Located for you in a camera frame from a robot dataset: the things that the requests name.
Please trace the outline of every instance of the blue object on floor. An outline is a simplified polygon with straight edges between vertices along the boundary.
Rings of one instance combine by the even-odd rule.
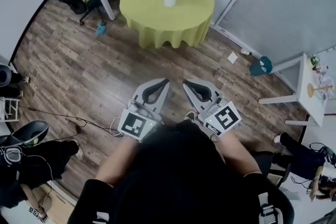
[[[104,35],[106,33],[107,27],[104,23],[99,23],[96,30],[96,35]]]
[[[270,74],[272,71],[272,62],[268,57],[262,56],[259,60],[257,60],[255,63],[253,63],[250,66],[250,73],[252,76],[261,76],[264,74]]]

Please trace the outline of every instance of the yellow-green tablecloth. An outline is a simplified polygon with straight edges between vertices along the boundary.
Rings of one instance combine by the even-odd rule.
[[[169,41],[178,48],[181,41],[197,46],[204,41],[215,7],[215,0],[176,0],[165,7],[163,0],[120,0],[120,11],[130,28],[139,31],[142,48]]]

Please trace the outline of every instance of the cable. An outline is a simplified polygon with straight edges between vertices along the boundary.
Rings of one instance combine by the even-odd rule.
[[[211,140],[213,143],[218,143],[218,141],[214,141],[214,140],[212,140],[212,137],[213,137],[214,135],[216,135],[216,134],[212,134],[212,135],[210,136],[210,140]]]
[[[315,151],[315,152],[317,152],[317,151],[321,150],[321,148],[320,148],[319,150],[314,150],[314,149],[312,149],[312,148],[311,148],[311,145],[313,145],[313,144],[319,144],[319,145],[325,146],[324,144],[322,144],[322,143],[319,143],[319,142],[314,142],[314,143],[311,143],[311,144],[309,145],[309,148],[310,148],[312,151]]]
[[[26,157],[40,157],[40,158],[42,158],[45,162],[46,162],[46,164],[48,164],[48,166],[49,166],[49,169],[50,169],[50,175],[51,175],[51,181],[50,181],[50,191],[47,193],[47,195],[44,197],[44,199],[43,199],[43,202],[42,202],[42,204],[39,206],[39,208],[41,208],[42,206],[43,206],[43,204],[45,203],[45,201],[46,201],[46,199],[47,199],[47,197],[49,196],[49,194],[52,192],[52,184],[53,184],[53,181],[54,181],[54,177],[52,176],[52,169],[51,169],[51,166],[50,166],[50,164],[46,161],[46,159],[44,159],[42,156],[39,156],[39,155],[25,155]]]
[[[115,122],[115,120],[116,119],[120,119],[121,117],[116,117],[113,121],[112,121],[112,123],[111,123],[111,125],[110,125],[110,134],[112,134],[111,133],[111,128],[112,128],[112,125],[114,124],[114,122]],[[113,136],[115,136],[115,137],[121,137],[121,136],[123,136],[120,132],[117,134],[117,135],[115,135],[115,134],[112,134]]]
[[[96,123],[94,122],[91,122],[91,121],[88,121],[86,119],[83,119],[83,118],[80,118],[80,117],[77,117],[77,116],[69,116],[69,115],[64,115],[64,114],[57,114],[57,113],[52,113],[52,112],[47,112],[47,111],[43,111],[43,110],[39,110],[39,109],[36,109],[36,108],[32,108],[30,106],[24,106],[24,105],[19,105],[17,104],[16,106],[20,107],[20,108],[24,108],[24,109],[28,109],[28,110],[31,110],[31,111],[35,111],[35,112],[41,112],[41,113],[44,113],[44,114],[49,114],[49,115],[53,115],[53,116],[61,116],[61,117],[65,117],[65,118],[71,118],[71,119],[76,119],[77,121],[84,121],[84,125],[83,126],[80,126],[80,127],[85,127],[87,124],[90,124],[90,125],[93,125],[97,128],[100,128],[102,130],[104,130],[105,132],[108,132],[110,134],[111,131],[118,131],[116,129],[112,129],[112,128],[107,128],[107,127],[101,127],[100,125],[97,125]]]
[[[302,185],[305,189],[309,189],[309,188],[307,188],[303,183],[306,183],[306,182],[308,182],[308,181],[311,181],[311,180],[306,180],[306,181],[303,181],[303,182],[297,182],[295,179],[294,179],[294,177],[290,177],[290,179],[292,180],[292,182],[293,183],[295,183],[295,184],[300,184],[300,185]]]
[[[42,156],[39,156],[39,155],[26,155],[26,154],[24,154],[23,152],[20,152],[20,153],[15,153],[15,152],[13,152],[14,154],[18,154],[18,155],[24,155],[24,156],[26,156],[26,157],[40,157],[40,158],[42,158],[45,162],[46,162],[46,164],[49,166],[49,169],[50,169],[50,175],[51,175],[51,181],[50,181],[50,191],[47,193],[47,195],[44,197],[44,199],[43,199],[43,202],[42,202],[42,204],[39,206],[39,208],[41,208],[42,206],[43,206],[43,204],[45,203],[45,201],[46,201],[46,199],[47,199],[47,197],[49,196],[49,194],[52,192],[52,184],[53,184],[53,181],[54,181],[54,177],[52,176],[52,169],[51,169],[51,166],[50,166],[50,164],[46,161],[46,159],[44,159]]]

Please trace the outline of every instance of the hand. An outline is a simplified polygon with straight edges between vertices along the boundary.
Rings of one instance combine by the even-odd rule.
[[[314,182],[312,184],[311,192],[309,194],[310,200],[313,202],[315,200],[316,192],[319,189],[319,181],[318,179],[314,179]]]

